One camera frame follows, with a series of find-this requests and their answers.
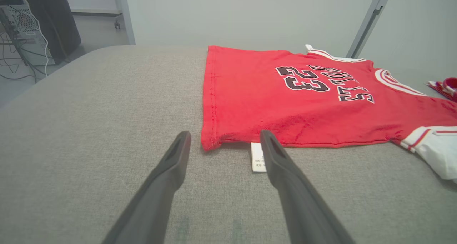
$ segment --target black lettering on jersey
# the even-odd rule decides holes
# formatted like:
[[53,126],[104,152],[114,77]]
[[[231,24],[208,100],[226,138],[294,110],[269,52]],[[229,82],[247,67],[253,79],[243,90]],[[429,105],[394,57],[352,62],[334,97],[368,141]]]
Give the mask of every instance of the black lettering on jersey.
[[374,104],[374,99],[373,99],[373,96],[371,96],[371,94],[368,94],[368,93],[360,93],[360,94],[355,94],[354,97],[351,96],[352,93],[350,93],[349,91],[356,91],[356,90],[363,90],[363,91],[368,91],[366,88],[363,88],[363,87],[355,87],[355,88],[343,88],[341,86],[338,86],[338,94],[343,94],[341,96],[338,96],[338,98],[340,99],[340,101],[354,101],[354,100],[367,100],[371,103]]
[[315,73],[313,73],[310,70],[302,70],[302,73],[297,72],[297,75],[302,77],[303,79],[309,79],[309,78],[317,79],[317,78],[319,78],[319,76],[315,75]]
[[345,80],[334,80],[334,79],[328,79],[331,83],[335,84],[335,85],[345,85],[344,82],[345,81],[355,81],[356,83],[359,83],[358,81],[356,81],[354,78],[352,79],[345,79]]
[[320,73],[322,75],[327,76],[328,78],[337,78],[337,79],[346,78],[346,77],[353,78],[349,73],[325,73],[323,71]]
[[303,79],[309,79],[309,78],[314,78],[317,79],[319,76],[317,76],[315,73],[309,70],[302,70],[301,73],[295,68],[295,67],[287,67],[287,66],[282,66],[282,67],[276,67],[276,70],[280,75],[294,75],[294,73]]
[[338,73],[341,71],[341,70],[331,68],[331,67],[321,67],[321,66],[312,66],[312,65],[308,65],[308,66],[313,70],[326,70],[326,71],[330,71],[332,73]]
[[305,83],[305,82],[300,82],[300,85],[296,85],[296,83],[298,83],[298,80],[297,78],[295,77],[286,77],[284,79],[284,81],[286,82],[286,85],[287,87],[289,87],[290,89],[293,89],[293,90],[302,90],[302,89],[306,89],[306,90],[314,90],[314,91],[319,91],[319,92],[324,92],[324,91],[329,91],[330,88],[325,85],[325,83],[321,82],[321,81],[317,81],[317,80],[310,80],[311,83]]

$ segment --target computer tower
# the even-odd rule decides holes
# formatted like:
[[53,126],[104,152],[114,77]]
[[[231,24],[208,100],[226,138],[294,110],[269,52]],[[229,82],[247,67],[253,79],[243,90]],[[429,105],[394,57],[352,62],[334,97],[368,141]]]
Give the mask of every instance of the computer tower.
[[[27,0],[30,10],[38,19],[43,35],[48,40],[48,56],[52,57],[49,64],[59,64],[65,60],[81,43],[81,37],[71,14],[67,0]],[[44,39],[34,30],[34,20],[30,16],[28,6],[22,0],[0,0],[0,6],[23,41],[18,45],[23,49],[44,55]],[[23,52],[33,65],[44,65],[46,58]]]

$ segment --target white cable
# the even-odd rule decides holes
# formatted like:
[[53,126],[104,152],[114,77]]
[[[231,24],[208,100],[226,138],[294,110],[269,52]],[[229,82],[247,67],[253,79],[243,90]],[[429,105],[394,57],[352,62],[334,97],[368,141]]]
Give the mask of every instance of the white cable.
[[46,46],[44,47],[44,56],[46,57],[46,65],[44,65],[44,74],[47,77],[46,67],[47,67],[47,64],[49,63],[49,57],[47,56],[47,45],[49,44],[49,42],[47,41],[46,37],[44,37],[44,34],[41,31],[40,21],[38,21],[38,19],[36,19],[36,17],[31,12],[30,4],[28,3],[27,0],[24,0],[24,2],[27,4],[27,6],[29,8],[30,15],[33,17],[33,19],[35,19],[36,23],[38,24],[38,31],[40,31],[41,36],[43,37],[44,41],[46,41]]

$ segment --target red shirt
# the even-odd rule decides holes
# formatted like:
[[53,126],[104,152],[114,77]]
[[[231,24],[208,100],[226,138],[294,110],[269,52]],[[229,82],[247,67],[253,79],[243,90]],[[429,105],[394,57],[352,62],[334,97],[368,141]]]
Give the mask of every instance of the red shirt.
[[208,48],[204,79],[205,151],[224,142],[259,142],[270,130],[284,146],[393,142],[413,149],[434,131],[457,133],[457,104],[396,81],[370,60],[324,51]]

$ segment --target white clothing tag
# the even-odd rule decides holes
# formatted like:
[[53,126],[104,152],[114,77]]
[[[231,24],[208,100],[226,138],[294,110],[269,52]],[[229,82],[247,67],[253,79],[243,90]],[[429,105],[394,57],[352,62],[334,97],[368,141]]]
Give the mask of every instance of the white clothing tag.
[[251,143],[252,170],[253,172],[266,173],[263,150],[260,143]]

